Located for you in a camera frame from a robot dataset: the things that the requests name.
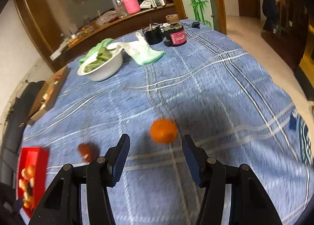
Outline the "wrinkled red date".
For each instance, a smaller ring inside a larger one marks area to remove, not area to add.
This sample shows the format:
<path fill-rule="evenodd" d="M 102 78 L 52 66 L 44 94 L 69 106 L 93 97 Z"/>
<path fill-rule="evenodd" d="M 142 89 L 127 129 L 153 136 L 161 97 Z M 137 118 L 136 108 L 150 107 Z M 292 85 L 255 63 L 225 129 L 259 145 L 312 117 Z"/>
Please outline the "wrinkled red date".
<path fill-rule="evenodd" d="M 93 162 L 99 156 L 99 148 L 93 143 L 81 143 L 78 145 L 78 152 L 80 153 L 84 162 Z"/>

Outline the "blue plaid tablecloth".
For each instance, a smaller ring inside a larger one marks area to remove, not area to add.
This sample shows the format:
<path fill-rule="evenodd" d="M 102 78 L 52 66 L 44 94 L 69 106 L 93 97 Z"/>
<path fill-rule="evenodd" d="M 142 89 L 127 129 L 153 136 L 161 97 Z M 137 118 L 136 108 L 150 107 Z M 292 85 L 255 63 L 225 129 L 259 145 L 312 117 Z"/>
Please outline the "blue plaid tablecloth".
<path fill-rule="evenodd" d="M 140 66 L 124 56 L 110 78 L 78 76 L 78 62 L 52 110 L 23 132 L 25 147 L 49 150 L 46 183 L 60 168 L 82 164 L 77 147 L 93 143 L 101 154 L 130 137 L 120 181 L 109 189 L 117 224 L 195 224 L 203 189 L 191 178 L 181 137 L 188 134 L 223 164 L 248 164 L 283 224 L 294 224 L 313 196 L 313 165 L 306 123 L 289 94 L 239 44 L 209 27 L 185 23 L 187 42 L 153 46 L 165 55 Z M 178 130 L 158 144 L 158 119 Z"/>

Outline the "wooden counter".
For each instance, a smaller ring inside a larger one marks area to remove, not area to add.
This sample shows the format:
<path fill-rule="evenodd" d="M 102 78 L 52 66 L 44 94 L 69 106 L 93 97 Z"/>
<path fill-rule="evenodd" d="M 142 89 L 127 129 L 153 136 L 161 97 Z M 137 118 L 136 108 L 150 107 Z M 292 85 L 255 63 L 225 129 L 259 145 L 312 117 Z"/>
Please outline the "wooden counter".
<path fill-rule="evenodd" d="M 66 47 L 61 55 L 52 62 L 52 65 L 54 68 L 61 68 L 68 62 L 89 51 L 105 38 L 112 38 L 115 40 L 147 27 L 150 23 L 165 23 L 166 15 L 175 12 L 175 5 L 169 4 L 164 7 L 147 9 L 134 15 L 129 15 L 125 18 L 106 23 L 90 33 L 75 38 L 72 44 Z"/>

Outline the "plastic bag on counter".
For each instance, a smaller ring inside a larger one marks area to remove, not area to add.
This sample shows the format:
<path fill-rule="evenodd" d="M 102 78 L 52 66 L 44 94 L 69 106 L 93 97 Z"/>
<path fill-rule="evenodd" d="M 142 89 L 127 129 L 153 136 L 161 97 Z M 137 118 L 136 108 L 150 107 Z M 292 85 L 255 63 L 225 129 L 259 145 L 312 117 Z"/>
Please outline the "plastic bag on counter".
<path fill-rule="evenodd" d="M 105 12 L 104 14 L 102 14 L 101 16 L 99 16 L 99 18 L 97 18 L 96 20 L 96 25 L 97 26 L 103 26 L 104 24 L 114 20 L 118 18 L 118 14 L 115 10 L 109 10 L 107 12 Z"/>

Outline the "glass pitcher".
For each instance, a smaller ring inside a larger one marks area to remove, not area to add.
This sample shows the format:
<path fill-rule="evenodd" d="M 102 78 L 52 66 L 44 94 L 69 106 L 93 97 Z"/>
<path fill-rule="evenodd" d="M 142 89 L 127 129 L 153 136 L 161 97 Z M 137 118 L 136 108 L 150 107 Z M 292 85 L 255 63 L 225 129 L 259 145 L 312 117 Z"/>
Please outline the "glass pitcher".
<path fill-rule="evenodd" d="M 125 6 L 121 0 L 112 0 L 113 7 L 119 18 L 125 18 L 128 16 L 128 13 L 125 9 Z"/>

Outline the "small orange mandarin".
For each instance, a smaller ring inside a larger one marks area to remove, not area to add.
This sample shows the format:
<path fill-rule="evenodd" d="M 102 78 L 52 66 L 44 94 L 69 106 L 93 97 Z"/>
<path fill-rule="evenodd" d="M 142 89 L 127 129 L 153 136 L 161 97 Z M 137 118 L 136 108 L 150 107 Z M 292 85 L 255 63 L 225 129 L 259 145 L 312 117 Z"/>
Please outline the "small orange mandarin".
<path fill-rule="evenodd" d="M 176 124 L 169 119 L 158 119 L 150 127 L 150 137 L 158 144 L 171 144 L 177 134 Z"/>

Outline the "pink thermos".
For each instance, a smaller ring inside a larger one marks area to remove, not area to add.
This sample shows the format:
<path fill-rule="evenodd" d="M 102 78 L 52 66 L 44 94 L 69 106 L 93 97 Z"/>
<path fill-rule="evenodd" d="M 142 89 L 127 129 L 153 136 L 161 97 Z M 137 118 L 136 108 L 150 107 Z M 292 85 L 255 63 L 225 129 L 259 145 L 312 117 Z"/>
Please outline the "pink thermos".
<path fill-rule="evenodd" d="M 128 14 L 135 14 L 141 11 L 137 0 L 122 0 Z"/>

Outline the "green leaves in bowl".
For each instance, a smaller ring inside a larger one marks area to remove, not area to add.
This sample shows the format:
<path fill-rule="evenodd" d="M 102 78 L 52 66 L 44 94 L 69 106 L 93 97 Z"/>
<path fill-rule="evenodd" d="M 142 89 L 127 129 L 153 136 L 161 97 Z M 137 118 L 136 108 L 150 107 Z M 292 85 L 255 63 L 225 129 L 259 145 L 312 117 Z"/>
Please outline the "green leaves in bowl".
<path fill-rule="evenodd" d="M 86 67 L 84 68 L 84 72 L 89 73 L 90 71 L 98 68 L 99 66 L 101 66 L 102 64 L 104 64 L 111 58 L 112 58 L 112 54 L 106 47 L 100 48 L 97 54 L 96 60 L 86 65 Z"/>

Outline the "cardboard box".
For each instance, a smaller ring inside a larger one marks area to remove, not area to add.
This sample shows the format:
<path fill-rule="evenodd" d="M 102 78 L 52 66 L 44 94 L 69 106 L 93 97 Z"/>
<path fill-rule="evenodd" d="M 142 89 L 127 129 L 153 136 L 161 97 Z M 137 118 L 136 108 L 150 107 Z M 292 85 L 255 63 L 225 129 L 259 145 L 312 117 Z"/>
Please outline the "cardboard box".
<path fill-rule="evenodd" d="M 69 71 L 70 69 L 67 66 L 64 66 L 51 75 L 51 77 L 43 84 L 42 89 L 38 92 L 27 118 L 19 125 L 19 127 L 33 125 L 47 113 L 47 111 L 54 107 Z"/>

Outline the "red tray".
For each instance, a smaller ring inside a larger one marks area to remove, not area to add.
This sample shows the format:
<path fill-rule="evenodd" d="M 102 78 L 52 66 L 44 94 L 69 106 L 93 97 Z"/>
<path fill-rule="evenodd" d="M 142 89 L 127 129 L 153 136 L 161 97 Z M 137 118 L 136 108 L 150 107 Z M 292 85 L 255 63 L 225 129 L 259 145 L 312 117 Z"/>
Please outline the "red tray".
<path fill-rule="evenodd" d="M 22 209 L 31 218 L 45 193 L 45 178 L 49 151 L 40 147 L 21 149 L 16 172 L 16 197 L 22 200 Z"/>

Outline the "white cloth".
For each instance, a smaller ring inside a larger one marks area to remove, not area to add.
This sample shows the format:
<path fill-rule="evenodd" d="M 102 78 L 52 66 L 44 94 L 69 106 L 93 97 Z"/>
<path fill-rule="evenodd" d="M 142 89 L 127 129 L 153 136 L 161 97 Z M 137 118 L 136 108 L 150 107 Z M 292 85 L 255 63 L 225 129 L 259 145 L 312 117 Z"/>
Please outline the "white cloth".
<path fill-rule="evenodd" d="M 135 35 L 137 37 L 136 41 L 114 42 L 106 48 L 108 50 L 123 49 L 140 66 L 152 64 L 165 55 L 164 51 L 153 50 L 140 32 L 136 32 Z"/>

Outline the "green cloth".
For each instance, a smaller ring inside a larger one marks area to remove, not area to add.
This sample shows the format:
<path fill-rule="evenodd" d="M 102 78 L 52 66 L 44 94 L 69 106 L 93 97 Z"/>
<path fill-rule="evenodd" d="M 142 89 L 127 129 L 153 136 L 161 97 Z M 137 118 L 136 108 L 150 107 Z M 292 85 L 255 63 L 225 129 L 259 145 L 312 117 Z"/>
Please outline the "green cloth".
<path fill-rule="evenodd" d="M 95 52 L 99 52 L 102 47 L 107 47 L 113 41 L 112 38 L 105 38 L 101 42 L 99 42 L 96 46 L 92 47 L 87 54 L 79 60 L 79 66 L 81 66 L 90 56 L 92 56 Z"/>

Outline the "black jar red label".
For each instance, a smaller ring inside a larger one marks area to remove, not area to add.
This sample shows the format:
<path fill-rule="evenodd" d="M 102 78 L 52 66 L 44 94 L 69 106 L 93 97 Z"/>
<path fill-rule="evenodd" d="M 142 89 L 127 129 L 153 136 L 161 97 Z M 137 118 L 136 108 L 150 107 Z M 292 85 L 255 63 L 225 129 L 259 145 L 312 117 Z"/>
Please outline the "black jar red label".
<path fill-rule="evenodd" d="M 177 14 L 170 14 L 166 17 L 167 26 L 164 27 L 164 44 L 166 46 L 181 46 L 184 45 L 186 40 L 186 35 L 184 27 L 179 22 L 179 17 Z"/>

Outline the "black cup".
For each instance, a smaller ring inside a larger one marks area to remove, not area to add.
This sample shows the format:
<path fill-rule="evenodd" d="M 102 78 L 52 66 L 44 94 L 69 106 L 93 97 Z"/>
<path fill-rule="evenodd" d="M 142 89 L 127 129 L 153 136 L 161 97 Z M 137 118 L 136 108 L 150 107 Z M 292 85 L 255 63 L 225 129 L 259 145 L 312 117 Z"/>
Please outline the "black cup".
<path fill-rule="evenodd" d="M 149 26 L 142 29 L 142 33 L 149 45 L 158 44 L 163 41 L 163 34 L 159 24 L 149 24 Z"/>

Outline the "black sofa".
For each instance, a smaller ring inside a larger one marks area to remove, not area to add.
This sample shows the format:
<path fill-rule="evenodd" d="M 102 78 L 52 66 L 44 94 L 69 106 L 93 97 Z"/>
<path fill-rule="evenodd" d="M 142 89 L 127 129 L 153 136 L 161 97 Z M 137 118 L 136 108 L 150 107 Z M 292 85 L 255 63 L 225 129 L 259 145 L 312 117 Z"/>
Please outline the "black sofa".
<path fill-rule="evenodd" d="M 25 127 L 20 124 L 27 118 L 37 94 L 45 82 L 30 82 L 21 96 L 16 98 L 8 115 L 1 145 L 1 182 L 16 188 L 17 162 Z"/>

